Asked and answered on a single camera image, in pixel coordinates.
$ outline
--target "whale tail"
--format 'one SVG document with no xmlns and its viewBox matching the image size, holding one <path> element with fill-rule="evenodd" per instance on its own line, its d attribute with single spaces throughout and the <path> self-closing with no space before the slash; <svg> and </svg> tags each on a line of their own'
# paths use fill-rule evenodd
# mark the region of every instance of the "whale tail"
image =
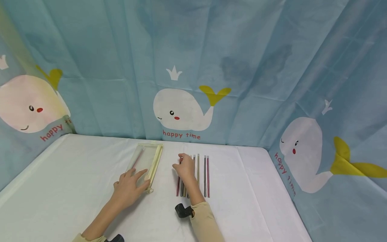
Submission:
<svg viewBox="0 0 387 242">
<path fill-rule="evenodd" d="M 217 94 L 209 86 L 200 86 L 199 89 L 207 95 L 212 107 L 231 92 L 231 88 L 223 88 Z"/>
<path fill-rule="evenodd" d="M 349 146 L 339 137 L 333 139 L 336 155 L 330 168 L 334 175 L 352 175 L 363 177 L 385 178 L 387 170 L 371 163 L 351 163 L 351 151 Z"/>
<path fill-rule="evenodd" d="M 36 68 L 45 76 L 45 78 L 48 80 L 48 82 L 51 84 L 51 86 L 54 88 L 54 90 L 58 90 L 58 85 L 60 78 L 62 77 L 62 70 L 60 69 L 52 69 L 50 71 L 50 75 L 47 75 L 40 66 L 36 66 Z"/>
</svg>

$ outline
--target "finger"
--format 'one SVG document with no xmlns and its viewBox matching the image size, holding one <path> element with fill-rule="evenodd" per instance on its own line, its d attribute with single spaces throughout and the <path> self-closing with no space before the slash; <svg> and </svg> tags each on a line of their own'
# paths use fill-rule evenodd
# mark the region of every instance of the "finger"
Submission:
<svg viewBox="0 0 387 242">
<path fill-rule="evenodd" d="M 122 174 L 120 175 L 120 179 L 118 180 L 118 182 L 122 181 L 122 179 L 125 177 L 125 175 L 126 175 L 126 172 L 125 172 L 125 173 L 122 173 Z"/>
<path fill-rule="evenodd" d="M 184 158 L 185 156 L 188 156 L 186 153 L 181 153 L 181 154 L 179 154 L 179 157 L 180 158 Z"/>
<path fill-rule="evenodd" d="M 129 171 L 127 171 L 126 174 L 128 174 L 131 177 L 133 172 L 135 172 L 135 171 L 136 171 L 136 168 L 132 168 Z"/>
<path fill-rule="evenodd" d="M 139 186 L 137 189 L 139 190 L 139 191 L 141 191 L 141 192 L 143 192 L 143 191 L 145 191 L 147 188 L 148 188 L 148 186 L 150 185 L 150 183 L 151 183 L 151 180 L 149 179 L 149 180 L 146 180 L 141 186 Z"/>
<path fill-rule="evenodd" d="M 142 171 L 139 171 L 137 172 L 133 177 L 136 179 L 136 181 L 143 175 L 145 174 L 145 172 L 147 172 L 148 169 L 145 169 L 145 170 L 142 170 Z"/>
</svg>

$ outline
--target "hand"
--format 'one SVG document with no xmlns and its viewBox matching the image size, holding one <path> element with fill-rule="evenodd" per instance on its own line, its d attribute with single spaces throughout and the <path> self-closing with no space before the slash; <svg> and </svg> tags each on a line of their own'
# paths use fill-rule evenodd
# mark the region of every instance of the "hand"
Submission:
<svg viewBox="0 0 387 242">
<path fill-rule="evenodd" d="M 180 164 L 173 164 L 172 167 L 176 170 L 179 177 L 182 179 L 187 191 L 190 195 L 191 205 L 196 205 L 205 202 L 199 184 L 195 178 L 195 162 L 187 154 L 179 154 Z"/>
<path fill-rule="evenodd" d="M 114 192 L 109 202 L 116 205 L 120 210 L 124 210 L 133 205 L 151 182 L 147 180 L 140 187 L 136 187 L 137 180 L 147 172 L 147 169 L 137 172 L 132 176 L 135 171 L 136 169 L 134 168 L 130 169 L 120 176 L 119 181 L 113 184 Z"/>
<path fill-rule="evenodd" d="M 194 160 L 187 154 L 179 154 L 179 157 L 180 164 L 172 165 L 179 177 L 183 180 L 185 185 L 192 180 L 196 181 Z"/>
</svg>

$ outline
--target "clear plastic pouch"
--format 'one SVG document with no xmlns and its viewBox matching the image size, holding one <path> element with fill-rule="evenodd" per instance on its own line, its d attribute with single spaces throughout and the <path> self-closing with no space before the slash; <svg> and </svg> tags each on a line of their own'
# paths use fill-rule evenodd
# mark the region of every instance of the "clear plastic pouch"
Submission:
<svg viewBox="0 0 387 242">
<path fill-rule="evenodd" d="M 136 168 L 136 172 L 148 169 L 148 171 L 137 181 L 137 186 L 140 186 L 146 180 L 151 180 L 151 183 L 146 189 L 148 194 L 153 192 L 153 179 L 156 174 L 162 152 L 162 144 L 138 144 L 127 168 L 127 171 L 132 168 Z"/>
</svg>

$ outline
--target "fabric backdrop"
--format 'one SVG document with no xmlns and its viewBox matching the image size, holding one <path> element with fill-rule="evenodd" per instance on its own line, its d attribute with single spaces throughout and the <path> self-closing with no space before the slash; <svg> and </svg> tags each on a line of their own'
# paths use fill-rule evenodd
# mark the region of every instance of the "fabric backdrop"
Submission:
<svg viewBox="0 0 387 242">
<path fill-rule="evenodd" d="M 30 75 L 62 104 L 32 133 L 0 110 L 0 189 L 73 127 L 259 146 L 315 242 L 384 240 L 386 1 L 0 3 L 0 101 Z"/>
</svg>

